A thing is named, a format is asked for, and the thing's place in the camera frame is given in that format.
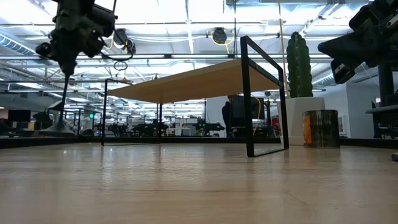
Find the orange label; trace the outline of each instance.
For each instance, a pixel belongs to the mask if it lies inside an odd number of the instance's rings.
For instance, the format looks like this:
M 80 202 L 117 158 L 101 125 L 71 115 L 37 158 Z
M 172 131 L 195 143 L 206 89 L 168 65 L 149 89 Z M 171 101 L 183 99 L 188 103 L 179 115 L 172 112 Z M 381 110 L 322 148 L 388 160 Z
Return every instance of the orange label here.
M 311 119 L 309 116 L 305 116 L 303 120 L 304 125 L 304 143 L 312 144 L 311 138 Z

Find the wooden floor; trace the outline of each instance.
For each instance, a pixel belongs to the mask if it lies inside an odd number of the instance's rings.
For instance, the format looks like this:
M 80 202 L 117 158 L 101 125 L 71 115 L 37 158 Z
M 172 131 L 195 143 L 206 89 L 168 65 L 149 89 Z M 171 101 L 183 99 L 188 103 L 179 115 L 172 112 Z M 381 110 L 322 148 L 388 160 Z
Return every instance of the wooden floor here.
M 398 223 L 389 149 L 249 159 L 240 144 L 0 150 L 1 223 Z

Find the potted cactus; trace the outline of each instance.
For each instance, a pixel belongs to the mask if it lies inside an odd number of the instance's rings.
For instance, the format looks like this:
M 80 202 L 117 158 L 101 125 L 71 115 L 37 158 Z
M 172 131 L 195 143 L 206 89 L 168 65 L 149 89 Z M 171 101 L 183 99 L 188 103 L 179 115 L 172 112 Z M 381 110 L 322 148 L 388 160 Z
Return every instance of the potted cactus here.
M 303 145 L 303 112 L 324 110 L 325 100 L 312 97 L 310 52 L 305 39 L 298 32 L 292 34 L 286 52 L 290 87 L 290 99 L 286 99 L 289 142 L 292 145 Z

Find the cylindrical container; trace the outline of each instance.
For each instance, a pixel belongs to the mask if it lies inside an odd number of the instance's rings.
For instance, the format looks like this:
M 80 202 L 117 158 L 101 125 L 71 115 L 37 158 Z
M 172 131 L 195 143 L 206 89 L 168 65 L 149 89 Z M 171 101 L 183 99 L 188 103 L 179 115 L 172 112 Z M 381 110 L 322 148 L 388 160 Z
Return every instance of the cylindrical container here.
M 336 110 L 306 111 L 303 126 L 304 147 L 340 147 Z

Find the person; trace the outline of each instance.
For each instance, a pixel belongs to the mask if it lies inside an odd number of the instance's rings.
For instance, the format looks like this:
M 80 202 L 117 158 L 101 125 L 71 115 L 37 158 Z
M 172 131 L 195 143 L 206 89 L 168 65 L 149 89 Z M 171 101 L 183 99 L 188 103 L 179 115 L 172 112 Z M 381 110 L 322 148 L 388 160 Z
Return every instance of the person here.
M 229 126 L 229 123 L 230 123 L 230 117 L 229 117 L 229 115 L 230 115 L 230 112 L 231 112 L 231 103 L 230 102 L 225 102 L 225 105 L 223 106 L 223 109 L 222 109 L 222 114 L 223 114 L 223 119 L 224 119 L 224 124 L 225 124 L 225 131 L 226 131 L 226 135 L 227 135 L 227 138 L 229 137 L 229 135 L 230 135 L 230 133 L 231 133 L 231 130 L 230 130 L 230 126 Z

